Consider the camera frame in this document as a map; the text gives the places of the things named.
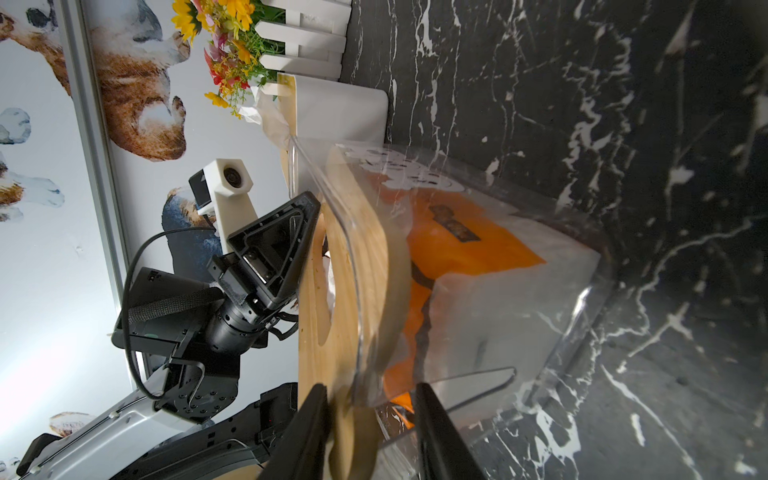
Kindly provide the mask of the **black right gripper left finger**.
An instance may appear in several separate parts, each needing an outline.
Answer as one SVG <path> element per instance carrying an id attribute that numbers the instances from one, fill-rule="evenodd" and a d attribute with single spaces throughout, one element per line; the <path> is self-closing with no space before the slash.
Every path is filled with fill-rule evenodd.
<path id="1" fill-rule="evenodd" d="M 259 479 L 322 479 L 328 436 L 327 387 L 318 383 L 309 391 Z"/>

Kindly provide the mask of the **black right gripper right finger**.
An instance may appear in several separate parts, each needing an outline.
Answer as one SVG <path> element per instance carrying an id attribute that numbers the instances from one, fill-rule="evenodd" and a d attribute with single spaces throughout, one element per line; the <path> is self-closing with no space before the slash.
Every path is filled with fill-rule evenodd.
<path id="1" fill-rule="evenodd" d="M 484 479 L 432 387 L 419 383 L 413 395 L 415 428 L 423 479 Z"/>

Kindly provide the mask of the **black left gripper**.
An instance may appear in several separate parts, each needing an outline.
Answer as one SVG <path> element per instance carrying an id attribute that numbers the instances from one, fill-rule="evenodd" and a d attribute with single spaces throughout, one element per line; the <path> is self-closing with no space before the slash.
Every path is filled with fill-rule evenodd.
<path id="1" fill-rule="evenodd" d="M 180 358 L 193 348 L 239 356 L 283 341 L 298 316 L 283 311 L 296 297 L 320 213 L 305 191 L 228 236 L 232 254 L 209 263 L 212 283 L 143 267 L 129 290 L 127 328 L 111 341 L 123 349 Z"/>

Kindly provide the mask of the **light wooden lid board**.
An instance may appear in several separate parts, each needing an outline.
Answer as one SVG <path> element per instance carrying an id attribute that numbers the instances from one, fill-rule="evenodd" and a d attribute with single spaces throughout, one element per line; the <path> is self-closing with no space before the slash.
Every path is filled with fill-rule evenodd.
<path id="1" fill-rule="evenodd" d="M 295 146 L 291 190 L 312 192 L 320 215 L 299 288 L 299 387 L 327 388 L 333 479 L 372 477 L 381 430 L 383 375 L 410 301 L 406 235 L 378 196 L 366 159 L 349 145 Z"/>

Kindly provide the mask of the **clear plastic box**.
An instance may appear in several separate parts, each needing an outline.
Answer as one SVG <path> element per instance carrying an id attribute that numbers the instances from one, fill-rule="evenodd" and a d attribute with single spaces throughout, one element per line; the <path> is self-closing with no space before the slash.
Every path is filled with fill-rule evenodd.
<path id="1" fill-rule="evenodd" d="M 410 430 L 419 383 L 461 427 L 546 398 L 615 280 L 593 219 L 435 152 L 293 138 L 288 178 L 321 205 L 299 375 L 335 459 L 376 452 L 383 408 Z"/>

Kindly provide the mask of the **orange tissue pack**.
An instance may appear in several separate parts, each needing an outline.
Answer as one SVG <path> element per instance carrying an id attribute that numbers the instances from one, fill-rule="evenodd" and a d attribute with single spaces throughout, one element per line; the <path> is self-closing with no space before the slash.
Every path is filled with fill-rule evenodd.
<path id="1" fill-rule="evenodd" d="M 282 151 L 287 151 L 290 144 L 290 127 L 271 95 L 260 88 L 252 88 L 251 95 L 237 113 L 249 123 L 259 125 L 267 139 Z"/>
<path id="2" fill-rule="evenodd" d="M 407 317 L 383 376 L 386 413 L 412 428 L 420 382 L 461 427 L 545 396 L 600 253 L 419 166 L 366 170 L 411 259 Z"/>

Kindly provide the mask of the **yellow bamboo box lid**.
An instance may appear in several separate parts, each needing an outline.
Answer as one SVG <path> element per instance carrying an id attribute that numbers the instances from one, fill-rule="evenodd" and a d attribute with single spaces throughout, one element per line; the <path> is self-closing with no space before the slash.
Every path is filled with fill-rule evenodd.
<path id="1" fill-rule="evenodd" d="M 296 134 L 296 78 L 286 73 L 278 74 L 278 108 L 283 114 L 288 127 L 289 135 Z M 290 185 L 291 147 L 286 147 L 281 152 L 281 168 L 287 185 Z"/>

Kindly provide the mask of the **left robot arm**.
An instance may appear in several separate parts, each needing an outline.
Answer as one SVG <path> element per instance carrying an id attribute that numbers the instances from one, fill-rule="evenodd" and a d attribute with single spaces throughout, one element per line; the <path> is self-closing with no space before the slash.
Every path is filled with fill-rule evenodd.
<path id="1" fill-rule="evenodd" d="M 113 333 L 138 376 L 138 354 L 162 359 L 136 389 L 78 431 L 43 434 L 17 465 L 20 479 L 108 479 L 154 447 L 201 425 L 237 397 L 242 355 L 296 327 L 286 307 L 321 206 L 304 192 L 229 235 L 208 283 L 132 262 Z"/>

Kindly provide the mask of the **colourful flowers white fence planter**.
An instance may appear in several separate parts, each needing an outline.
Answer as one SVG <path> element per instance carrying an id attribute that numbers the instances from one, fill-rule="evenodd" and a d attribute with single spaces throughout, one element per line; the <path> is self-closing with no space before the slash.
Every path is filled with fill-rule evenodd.
<path id="1" fill-rule="evenodd" d="M 349 1 L 174 1 L 172 8 L 183 40 L 210 35 L 203 55 L 214 90 L 205 97 L 237 118 L 280 74 L 341 75 Z"/>

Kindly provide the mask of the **aluminium frame post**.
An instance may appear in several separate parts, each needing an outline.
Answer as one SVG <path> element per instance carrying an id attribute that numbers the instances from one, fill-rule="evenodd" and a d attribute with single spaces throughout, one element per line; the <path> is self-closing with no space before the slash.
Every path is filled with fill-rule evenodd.
<path id="1" fill-rule="evenodd" d="M 109 284 L 120 306 L 129 259 L 86 10 L 80 1 L 56 1 L 54 7 Z"/>

